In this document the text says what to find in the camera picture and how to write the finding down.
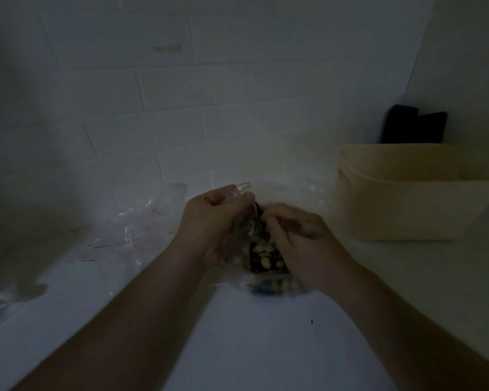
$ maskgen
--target person's left arm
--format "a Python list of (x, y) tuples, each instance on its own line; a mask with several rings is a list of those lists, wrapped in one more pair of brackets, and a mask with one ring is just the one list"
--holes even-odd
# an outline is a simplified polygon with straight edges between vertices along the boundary
[(234, 218), (253, 204), (251, 193), (221, 204), (232, 189), (190, 200), (169, 247), (13, 390), (152, 388), (170, 352), (176, 319), (205, 269), (219, 259)]

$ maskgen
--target wall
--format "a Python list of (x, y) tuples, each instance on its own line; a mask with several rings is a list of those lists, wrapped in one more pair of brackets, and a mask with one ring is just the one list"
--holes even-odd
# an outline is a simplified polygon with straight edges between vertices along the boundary
[(333, 177), (404, 92), (433, 3), (0, 0), (1, 250), (168, 181)]
[(489, 0), (438, 0), (405, 102), (447, 111), (444, 142), (489, 160)]

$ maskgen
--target hand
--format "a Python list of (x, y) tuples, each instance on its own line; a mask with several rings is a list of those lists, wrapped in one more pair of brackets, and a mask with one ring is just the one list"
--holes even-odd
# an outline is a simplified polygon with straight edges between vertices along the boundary
[(333, 283), (356, 263), (322, 217), (286, 204), (269, 207), (261, 219), (288, 269), (307, 286), (332, 295)]
[(187, 250), (189, 256), (200, 258), (203, 265), (212, 266), (222, 257), (221, 242), (236, 217), (253, 205), (255, 195), (247, 192), (229, 202), (235, 185), (214, 189), (189, 200), (173, 247)]

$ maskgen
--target fingernail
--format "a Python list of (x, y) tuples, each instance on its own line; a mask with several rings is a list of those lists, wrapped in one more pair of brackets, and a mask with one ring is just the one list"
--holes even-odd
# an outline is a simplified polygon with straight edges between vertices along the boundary
[(246, 196), (248, 198), (248, 200), (250, 200), (251, 202), (253, 202), (255, 200), (255, 195), (252, 192), (247, 192), (247, 193), (245, 193), (244, 196)]

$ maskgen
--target bin handle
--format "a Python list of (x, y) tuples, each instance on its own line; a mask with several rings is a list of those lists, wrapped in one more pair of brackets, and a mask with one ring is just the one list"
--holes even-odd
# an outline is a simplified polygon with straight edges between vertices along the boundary
[(339, 177), (339, 181), (346, 188), (346, 190), (348, 192), (350, 192), (352, 190), (352, 182), (349, 180), (349, 178), (346, 175), (346, 173), (343, 170), (338, 169), (337, 170), (337, 174), (338, 174), (338, 177)]

